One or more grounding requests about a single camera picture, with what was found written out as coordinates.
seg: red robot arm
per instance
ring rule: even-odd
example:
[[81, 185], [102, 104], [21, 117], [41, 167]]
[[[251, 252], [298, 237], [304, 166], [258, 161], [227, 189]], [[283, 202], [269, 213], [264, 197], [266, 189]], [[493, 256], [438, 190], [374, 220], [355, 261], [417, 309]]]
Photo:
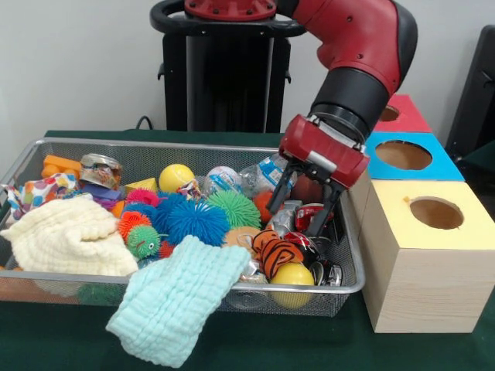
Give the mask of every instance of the red robot arm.
[[367, 166], [363, 144], [409, 70], [418, 29], [392, 0], [280, 0], [278, 11], [323, 42], [318, 57], [329, 73], [309, 117], [298, 115], [285, 132], [279, 151], [289, 163], [268, 208], [279, 209], [293, 172], [327, 185], [325, 209], [307, 231], [319, 235]]

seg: green tablecloth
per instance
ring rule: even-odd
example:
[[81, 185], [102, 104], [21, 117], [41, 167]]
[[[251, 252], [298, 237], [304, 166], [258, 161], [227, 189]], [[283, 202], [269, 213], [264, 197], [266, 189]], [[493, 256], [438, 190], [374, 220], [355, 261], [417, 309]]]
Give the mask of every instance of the green tablecloth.
[[[50, 131], [48, 136], [277, 145], [277, 134]], [[104, 327], [115, 308], [0, 303], [1, 370], [161, 369]], [[184, 370], [494, 370], [495, 294], [473, 334], [374, 334], [361, 294], [335, 318], [215, 313]]]

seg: metal basket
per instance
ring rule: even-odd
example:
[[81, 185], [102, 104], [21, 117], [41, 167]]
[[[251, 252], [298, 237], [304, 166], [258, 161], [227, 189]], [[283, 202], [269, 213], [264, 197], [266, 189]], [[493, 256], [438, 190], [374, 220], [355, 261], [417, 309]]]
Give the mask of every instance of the metal basket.
[[[34, 141], [15, 161], [2, 184], [20, 186], [39, 179], [46, 155], [79, 161], [87, 153], [116, 158], [123, 166], [122, 184], [159, 177], [171, 163], [187, 164], [196, 175], [207, 174], [218, 165], [241, 170], [276, 152], [276, 148], [230, 147], [146, 143], [133, 141], [96, 141], [45, 138]], [[333, 317], [349, 294], [364, 286], [364, 269], [355, 235], [354, 214], [347, 194], [341, 198], [343, 238], [334, 243], [326, 256], [343, 270], [339, 287], [275, 284], [235, 284], [222, 301], [220, 311], [239, 311], [284, 315], [322, 315]], [[0, 222], [5, 229], [9, 214]], [[76, 305], [119, 305], [128, 277], [79, 274], [51, 274], [14, 271], [16, 266], [10, 243], [0, 237], [0, 300], [31, 301]]]

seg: white wall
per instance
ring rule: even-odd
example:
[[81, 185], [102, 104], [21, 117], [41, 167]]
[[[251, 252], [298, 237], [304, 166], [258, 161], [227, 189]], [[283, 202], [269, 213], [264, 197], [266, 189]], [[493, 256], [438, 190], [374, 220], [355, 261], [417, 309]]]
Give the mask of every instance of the white wall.
[[[48, 129], [124, 130], [147, 114], [165, 127], [156, 80], [162, 36], [149, 25], [158, 0], [0, 0], [0, 155], [17, 155]], [[399, 0], [420, 41], [402, 93], [411, 94], [444, 141], [493, 0]], [[292, 40], [284, 122], [307, 113], [326, 71], [318, 40]], [[0, 172], [5, 171], [0, 165]]]

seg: box with hole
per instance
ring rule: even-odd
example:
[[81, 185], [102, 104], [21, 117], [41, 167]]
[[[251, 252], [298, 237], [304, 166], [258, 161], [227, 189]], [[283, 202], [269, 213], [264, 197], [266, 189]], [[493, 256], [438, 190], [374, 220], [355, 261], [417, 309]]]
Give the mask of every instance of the box with hole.
[[374, 131], [431, 133], [432, 129], [426, 123], [411, 97], [395, 94], [388, 102]]
[[371, 179], [464, 180], [433, 134], [373, 133], [366, 146]]
[[375, 332], [471, 332], [495, 284], [495, 224], [464, 182], [372, 180], [359, 241]]

